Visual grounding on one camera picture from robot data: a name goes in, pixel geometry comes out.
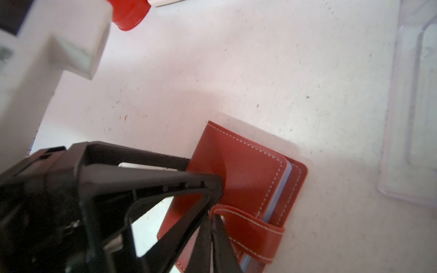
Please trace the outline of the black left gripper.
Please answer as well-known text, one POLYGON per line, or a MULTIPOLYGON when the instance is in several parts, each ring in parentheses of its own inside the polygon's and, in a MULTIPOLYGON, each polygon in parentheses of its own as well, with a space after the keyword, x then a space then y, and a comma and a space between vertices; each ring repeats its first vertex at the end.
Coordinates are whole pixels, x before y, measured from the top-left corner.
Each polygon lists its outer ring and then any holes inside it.
POLYGON ((89 273, 81 171, 61 146, 40 150, 1 175, 3 273, 89 273))

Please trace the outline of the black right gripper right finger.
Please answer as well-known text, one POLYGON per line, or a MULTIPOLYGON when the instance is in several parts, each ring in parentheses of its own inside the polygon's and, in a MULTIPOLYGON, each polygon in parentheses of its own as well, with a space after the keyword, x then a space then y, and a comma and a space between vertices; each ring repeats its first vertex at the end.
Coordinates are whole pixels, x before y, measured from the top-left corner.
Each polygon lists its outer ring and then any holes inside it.
POLYGON ((242 273, 219 215, 214 215, 212 218, 212 239, 214 273, 242 273))

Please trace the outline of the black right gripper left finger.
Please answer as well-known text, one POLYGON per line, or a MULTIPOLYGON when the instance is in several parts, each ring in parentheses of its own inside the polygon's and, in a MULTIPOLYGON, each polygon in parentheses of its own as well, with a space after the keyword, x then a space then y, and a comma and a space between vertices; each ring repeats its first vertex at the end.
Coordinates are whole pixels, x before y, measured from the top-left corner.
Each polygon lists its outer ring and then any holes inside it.
POLYGON ((209 273, 211 269, 212 224, 208 214, 201 221, 186 273, 209 273))

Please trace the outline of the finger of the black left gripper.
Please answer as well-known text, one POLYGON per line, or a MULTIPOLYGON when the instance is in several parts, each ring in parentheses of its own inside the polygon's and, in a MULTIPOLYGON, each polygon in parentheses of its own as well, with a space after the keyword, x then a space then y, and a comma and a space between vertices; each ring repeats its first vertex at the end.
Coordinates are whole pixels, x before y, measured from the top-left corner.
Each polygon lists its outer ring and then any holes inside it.
POLYGON ((105 142, 75 143, 69 148, 74 164, 87 171, 118 171, 121 163, 161 167, 184 171, 188 158, 159 154, 105 142))
POLYGON ((89 242, 90 273, 168 273, 223 194, 221 177, 184 171, 93 164, 82 169, 79 201, 89 242), (197 196, 181 219, 143 256, 132 223, 167 197, 197 196))

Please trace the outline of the red leather card holder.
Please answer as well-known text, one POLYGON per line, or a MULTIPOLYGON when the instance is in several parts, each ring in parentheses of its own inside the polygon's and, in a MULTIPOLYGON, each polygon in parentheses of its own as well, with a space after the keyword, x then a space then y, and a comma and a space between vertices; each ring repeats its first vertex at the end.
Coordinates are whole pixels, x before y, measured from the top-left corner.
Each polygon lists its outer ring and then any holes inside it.
POLYGON ((264 272, 282 241, 306 165, 208 122, 187 169, 222 177, 224 193, 212 213, 223 217, 242 271, 264 272))

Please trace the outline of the clear plastic card tray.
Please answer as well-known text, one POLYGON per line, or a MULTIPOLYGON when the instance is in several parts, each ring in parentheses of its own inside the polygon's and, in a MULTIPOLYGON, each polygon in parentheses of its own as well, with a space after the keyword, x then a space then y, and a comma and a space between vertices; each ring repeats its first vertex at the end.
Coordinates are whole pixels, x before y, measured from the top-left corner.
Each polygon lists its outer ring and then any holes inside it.
POLYGON ((437 206, 437 3, 401 1, 379 191, 437 206))

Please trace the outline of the red metal pen bucket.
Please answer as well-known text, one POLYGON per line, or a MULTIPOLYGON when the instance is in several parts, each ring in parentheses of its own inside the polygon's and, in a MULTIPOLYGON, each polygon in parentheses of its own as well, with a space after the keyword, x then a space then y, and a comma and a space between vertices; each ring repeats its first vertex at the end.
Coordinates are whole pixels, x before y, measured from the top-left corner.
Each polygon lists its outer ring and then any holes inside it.
POLYGON ((108 0, 113 7, 112 22, 122 31, 136 27, 151 9, 147 0, 108 0))

